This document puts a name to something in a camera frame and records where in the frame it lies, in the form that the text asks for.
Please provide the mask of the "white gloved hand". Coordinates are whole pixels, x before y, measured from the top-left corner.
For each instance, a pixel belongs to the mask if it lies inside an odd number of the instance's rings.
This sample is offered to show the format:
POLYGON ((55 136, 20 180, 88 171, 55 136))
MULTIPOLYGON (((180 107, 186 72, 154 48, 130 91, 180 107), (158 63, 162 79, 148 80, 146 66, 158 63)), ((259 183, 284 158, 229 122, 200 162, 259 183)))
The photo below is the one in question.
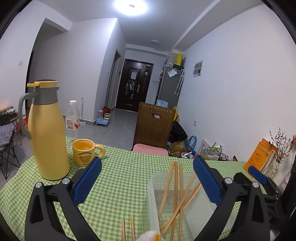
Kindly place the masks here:
POLYGON ((160 241, 161 234, 155 230, 150 230, 148 232, 143 233, 137 241, 160 241))

